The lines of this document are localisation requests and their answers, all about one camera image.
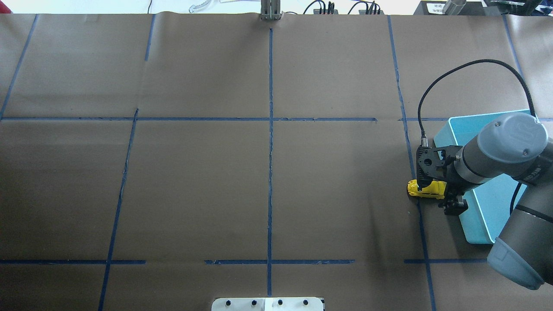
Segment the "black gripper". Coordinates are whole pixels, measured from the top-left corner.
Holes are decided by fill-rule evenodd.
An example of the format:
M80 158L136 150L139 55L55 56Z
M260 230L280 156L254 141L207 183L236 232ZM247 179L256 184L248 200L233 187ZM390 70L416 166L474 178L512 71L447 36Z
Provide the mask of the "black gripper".
M446 182L444 192L444 214L458 216L468 210L464 193L468 191L469 183L459 176L454 162L446 162L443 166L443 177Z

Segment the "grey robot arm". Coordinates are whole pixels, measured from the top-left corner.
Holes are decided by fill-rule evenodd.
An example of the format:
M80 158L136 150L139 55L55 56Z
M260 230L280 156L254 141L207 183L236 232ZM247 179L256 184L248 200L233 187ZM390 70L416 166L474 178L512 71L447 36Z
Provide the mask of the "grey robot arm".
M459 144L465 238L492 246L486 261L530 290L552 283L552 136L528 110L452 117L434 138Z

